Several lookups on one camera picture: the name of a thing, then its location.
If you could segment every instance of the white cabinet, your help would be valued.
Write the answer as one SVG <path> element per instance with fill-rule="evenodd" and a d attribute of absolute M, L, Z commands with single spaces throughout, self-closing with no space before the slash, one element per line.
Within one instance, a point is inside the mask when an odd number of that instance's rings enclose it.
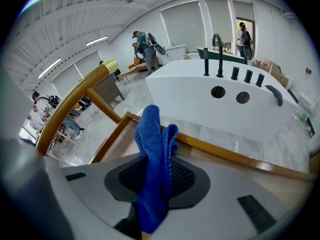
<path fill-rule="evenodd" d="M 181 61 L 186 57 L 186 45 L 176 45 L 165 50 L 165 55 L 161 56 L 162 65 L 166 65 L 169 62 Z"/>

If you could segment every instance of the ceiling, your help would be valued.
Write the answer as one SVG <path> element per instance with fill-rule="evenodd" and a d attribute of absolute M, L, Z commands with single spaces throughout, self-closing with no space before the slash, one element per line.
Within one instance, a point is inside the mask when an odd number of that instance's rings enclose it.
<path fill-rule="evenodd" d="M 110 42 L 134 20 L 169 1 L 38 1 L 17 18 L 1 48 L 1 62 L 23 90 L 32 92 L 41 82 L 38 75 L 58 58 L 70 59 L 99 37 L 108 35 Z"/>

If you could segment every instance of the black mesh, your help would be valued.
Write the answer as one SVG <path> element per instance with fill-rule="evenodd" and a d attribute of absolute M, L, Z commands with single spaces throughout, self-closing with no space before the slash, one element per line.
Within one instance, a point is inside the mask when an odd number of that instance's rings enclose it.
<path fill-rule="evenodd" d="M 141 159 L 129 168 L 123 170 L 119 174 L 119 181 L 126 188 L 139 194 L 144 187 L 146 180 L 146 171 L 148 165 L 148 157 Z M 195 174 L 179 164 L 178 162 L 171 159 L 172 169 L 172 193 L 171 197 L 176 197 L 184 191 L 191 188 L 195 183 Z"/>

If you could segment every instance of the marble floor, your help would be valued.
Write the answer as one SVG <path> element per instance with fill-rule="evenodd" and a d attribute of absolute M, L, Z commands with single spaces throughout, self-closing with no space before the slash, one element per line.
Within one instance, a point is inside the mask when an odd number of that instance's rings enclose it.
<path fill-rule="evenodd" d="M 122 101 L 118 96 L 110 105 L 120 117 L 127 111 L 141 116 L 146 106 L 154 104 L 145 80 L 147 73 L 138 72 L 128 76 L 128 81 L 117 83 L 125 100 Z M 88 164 L 103 140 L 116 128 L 116 124 L 94 104 L 78 116 L 76 121 L 86 128 L 80 139 L 75 140 L 78 146 L 64 141 L 57 144 L 52 151 L 61 160 L 61 166 Z M 267 143 L 166 116 L 160 116 L 160 121 L 163 126 L 176 124 L 181 133 L 244 156 L 301 172 L 309 171 L 307 143 L 310 137 L 306 132 L 306 125 L 294 116 Z M 68 134 L 75 139 L 72 130 Z"/>

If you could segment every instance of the blue towel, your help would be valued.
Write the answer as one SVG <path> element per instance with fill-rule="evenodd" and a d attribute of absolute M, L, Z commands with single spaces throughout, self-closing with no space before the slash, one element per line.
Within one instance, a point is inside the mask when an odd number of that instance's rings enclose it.
<path fill-rule="evenodd" d="M 148 156 L 145 182 L 138 195 L 137 209 L 140 230 L 152 234 L 168 213 L 172 191 L 171 154 L 178 145 L 178 127 L 170 124 L 161 134 L 159 108 L 147 106 L 138 123 L 134 140 L 140 152 Z"/>

